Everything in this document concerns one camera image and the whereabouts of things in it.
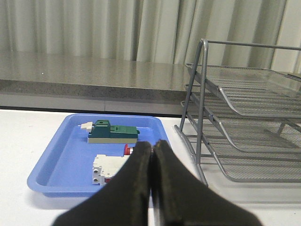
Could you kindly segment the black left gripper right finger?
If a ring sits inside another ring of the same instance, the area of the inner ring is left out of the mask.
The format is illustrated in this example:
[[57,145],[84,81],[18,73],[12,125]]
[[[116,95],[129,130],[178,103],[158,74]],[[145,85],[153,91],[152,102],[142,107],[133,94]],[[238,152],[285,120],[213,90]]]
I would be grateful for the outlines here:
[[251,212],[200,182],[165,140],[153,147],[152,198],[161,226],[260,226]]

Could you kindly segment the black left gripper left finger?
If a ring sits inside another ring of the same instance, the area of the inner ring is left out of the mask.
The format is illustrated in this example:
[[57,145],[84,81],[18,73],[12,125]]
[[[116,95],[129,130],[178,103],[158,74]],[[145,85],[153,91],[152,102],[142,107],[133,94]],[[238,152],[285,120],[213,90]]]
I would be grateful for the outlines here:
[[146,226],[150,196],[151,144],[136,143],[107,185],[58,216],[55,226]]

